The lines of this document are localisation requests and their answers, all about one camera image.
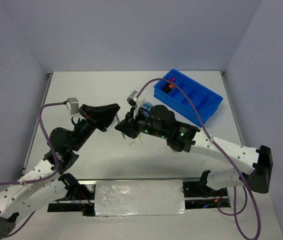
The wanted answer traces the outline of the green thin pen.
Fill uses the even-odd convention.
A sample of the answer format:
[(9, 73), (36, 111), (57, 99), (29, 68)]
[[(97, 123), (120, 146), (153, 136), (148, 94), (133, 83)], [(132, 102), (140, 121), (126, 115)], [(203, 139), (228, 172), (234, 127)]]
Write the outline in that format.
[(121, 123), (121, 120), (120, 120), (118, 114), (116, 114), (116, 121), (117, 121), (117, 124), (118, 124), (118, 125)]

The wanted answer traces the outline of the orange tip black highlighter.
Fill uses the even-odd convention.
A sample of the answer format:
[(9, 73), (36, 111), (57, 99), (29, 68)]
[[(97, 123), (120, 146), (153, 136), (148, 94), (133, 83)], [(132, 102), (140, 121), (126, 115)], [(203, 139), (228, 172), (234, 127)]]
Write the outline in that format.
[(162, 88), (162, 91), (165, 93), (165, 94), (169, 94), (173, 89), (174, 89), (174, 85), (173, 84), (166, 84), (163, 88)]

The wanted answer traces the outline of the yellow thin pen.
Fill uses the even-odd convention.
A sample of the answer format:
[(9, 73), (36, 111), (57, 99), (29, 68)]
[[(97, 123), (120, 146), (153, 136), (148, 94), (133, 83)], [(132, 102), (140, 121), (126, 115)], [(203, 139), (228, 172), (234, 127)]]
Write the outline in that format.
[(142, 144), (144, 143), (143, 140), (142, 140), (141, 135), (138, 135), (136, 139), (137, 139), (139, 142), (141, 142)]

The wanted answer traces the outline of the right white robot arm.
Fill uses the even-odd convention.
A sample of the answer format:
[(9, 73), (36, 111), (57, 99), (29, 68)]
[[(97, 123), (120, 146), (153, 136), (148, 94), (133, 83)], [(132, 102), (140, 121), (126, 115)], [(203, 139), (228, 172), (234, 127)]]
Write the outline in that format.
[(210, 157), (229, 163), (226, 170), (203, 171), (199, 191), (210, 196), (214, 191), (237, 186), (246, 186), (252, 192), (267, 194), (273, 169), (272, 151), (268, 146), (258, 148), (235, 144), (218, 137), (207, 136), (203, 128), (176, 120), (173, 111), (164, 105), (155, 105), (148, 115), (127, 112), (115, 129), (129, 138), (146, 134), (165, 139), (176, 152)]

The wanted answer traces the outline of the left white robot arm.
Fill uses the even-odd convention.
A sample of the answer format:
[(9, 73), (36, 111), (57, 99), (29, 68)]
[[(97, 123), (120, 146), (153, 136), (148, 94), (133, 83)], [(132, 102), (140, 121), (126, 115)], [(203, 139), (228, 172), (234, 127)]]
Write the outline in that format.
[(73, 116), (73, 129), (56, 127), (43, 132), (50, 150), (43, 159), (16, 182), (5, 182), (0, 192), (0, 240), (16, 234), (16, 224), (30, 218), (42, 206), (60, 199), (85, 198), (89, 191), (67, 171), (79, 158), (77, 152), (95, 130), (106, 132), (120, 106), (117, 103), (88, 106), (63, 102)]

